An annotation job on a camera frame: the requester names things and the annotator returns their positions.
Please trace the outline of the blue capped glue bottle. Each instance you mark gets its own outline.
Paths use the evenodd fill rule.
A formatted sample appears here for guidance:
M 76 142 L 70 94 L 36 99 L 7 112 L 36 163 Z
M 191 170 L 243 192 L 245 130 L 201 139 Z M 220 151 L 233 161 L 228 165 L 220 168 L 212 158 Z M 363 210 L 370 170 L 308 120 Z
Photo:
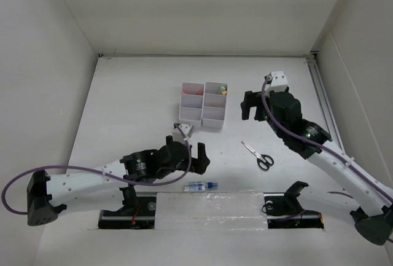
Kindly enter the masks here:
M 184 186 L 184 192 L 204 192 L 204 191 L 214 190 L 217 188 L 218 188 L 217 182 L 196 181 L 196 182 L 188 182 Z

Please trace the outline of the red highlighter pen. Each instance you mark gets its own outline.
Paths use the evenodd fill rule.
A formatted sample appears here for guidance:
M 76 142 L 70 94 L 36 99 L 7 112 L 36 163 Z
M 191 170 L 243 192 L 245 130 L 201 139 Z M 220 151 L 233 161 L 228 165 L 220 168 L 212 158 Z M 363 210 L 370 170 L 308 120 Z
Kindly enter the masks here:
M 203 87 L 183 87 L 182 94 L 183 95 L 203 95 L 204 88 Z

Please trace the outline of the black handled scissors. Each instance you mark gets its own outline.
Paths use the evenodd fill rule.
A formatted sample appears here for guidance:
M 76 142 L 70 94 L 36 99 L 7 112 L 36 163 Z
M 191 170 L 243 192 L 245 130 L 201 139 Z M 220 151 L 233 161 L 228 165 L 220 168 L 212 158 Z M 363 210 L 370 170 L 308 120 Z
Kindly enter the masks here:
M 241 144 L 256 158 L 257 165 L 262 171 L 268 171 L 274 165 L 274 160 L 271 156 L 258 153 L 244 141 Z

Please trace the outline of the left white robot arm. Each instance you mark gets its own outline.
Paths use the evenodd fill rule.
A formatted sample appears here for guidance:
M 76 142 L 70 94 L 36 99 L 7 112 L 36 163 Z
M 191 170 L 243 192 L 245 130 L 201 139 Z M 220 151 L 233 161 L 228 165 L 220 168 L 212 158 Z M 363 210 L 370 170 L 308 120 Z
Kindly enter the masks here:
M 49 175 L 33 173 L 27 186 L 27 224 L 40 226 L 60 216 L 84 211 L 108 211 L 132 216 L 138 208 L 136 185 L 151 186 L 176 171 L 205 173 L 210 160 L 203 143 L 197 157 L 191 157 L 185 143 L 166 137 L 160 149 L 126 155 L 92 172 Z

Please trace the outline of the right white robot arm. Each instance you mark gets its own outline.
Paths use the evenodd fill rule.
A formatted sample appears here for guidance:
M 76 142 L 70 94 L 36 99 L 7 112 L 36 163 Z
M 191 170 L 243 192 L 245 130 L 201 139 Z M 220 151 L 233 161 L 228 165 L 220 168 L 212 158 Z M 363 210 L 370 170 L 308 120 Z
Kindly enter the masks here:
M 251 108 L 255 108 L 255 120 L 266 122 L 289 150 L 321 169 L 349 195 L 340 200 L 330 192 L 304 194 L 302 190 L 308 184 L 297 181 L 284 192 L 272 215 L 300 214 L 307 203 L 314 203 L 315 211 L 337 215 L 367 241 L 378 246 L 389 241 L 392 189 L 346 155 L 322 127 L 304 119 L 299 100 L 288 89 L 270 93 L 248 91 L 240 107 L 243 120 L 249 119 Z

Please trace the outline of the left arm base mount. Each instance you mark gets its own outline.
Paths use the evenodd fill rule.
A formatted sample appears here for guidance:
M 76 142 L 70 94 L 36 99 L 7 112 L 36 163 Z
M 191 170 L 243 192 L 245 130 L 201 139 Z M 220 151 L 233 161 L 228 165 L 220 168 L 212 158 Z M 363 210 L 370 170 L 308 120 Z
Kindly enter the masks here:
M 102 210 L 98 228 L 103 230 L 151 230 L 155 228 L 157 193 L 136 192 L 133 186 L 120 188 L 122 206 Z

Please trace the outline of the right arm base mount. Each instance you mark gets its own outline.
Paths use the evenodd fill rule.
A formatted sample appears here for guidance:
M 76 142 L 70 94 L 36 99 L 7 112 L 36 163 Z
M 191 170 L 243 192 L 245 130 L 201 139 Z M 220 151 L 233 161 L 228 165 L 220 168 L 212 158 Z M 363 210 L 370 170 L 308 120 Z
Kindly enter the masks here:
M 321 213 L 303 209 L 298 201 L 305 187 L 307 183 L 297 181 L 285 192 L 263 194 L 261 212 L 267 217 L 268 229 L 324 229 Z

